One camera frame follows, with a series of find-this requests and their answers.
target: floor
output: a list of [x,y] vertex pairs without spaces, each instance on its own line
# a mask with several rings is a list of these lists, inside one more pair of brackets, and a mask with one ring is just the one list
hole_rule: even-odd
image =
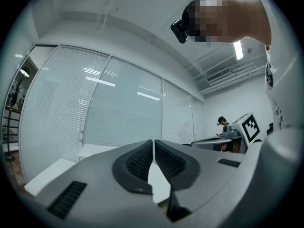
[[11,156],[13,156],[15,160],[12,162],[5,161],[4,164],[6,166],[6,171],[8,173],[8,176],[10,177],[12,185],[20,192],[31,196],[24,189],[26,182],[22,174],[19,152],[12,153]]

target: ceiling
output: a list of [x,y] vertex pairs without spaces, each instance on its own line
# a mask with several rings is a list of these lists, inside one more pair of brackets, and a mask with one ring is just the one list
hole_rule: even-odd
[[[246,69],[252,64],[259,67],[266,63],[264,46],[250,38],[241,42],[244,57],[239,61],[233,44],[220,47],[190,41],[180,44],[170,25],[181,18],[189,1],[43,0],[33,6],[33,17],[39,37],[63,19],[86,20],[95,22],[99,29],[113,26],[131,32],[176,59],[198,83],[200,90],[210,86],[205,78],[219,70],[227,67]],[[42,14],[48,12],[52,16],[41,19]]]

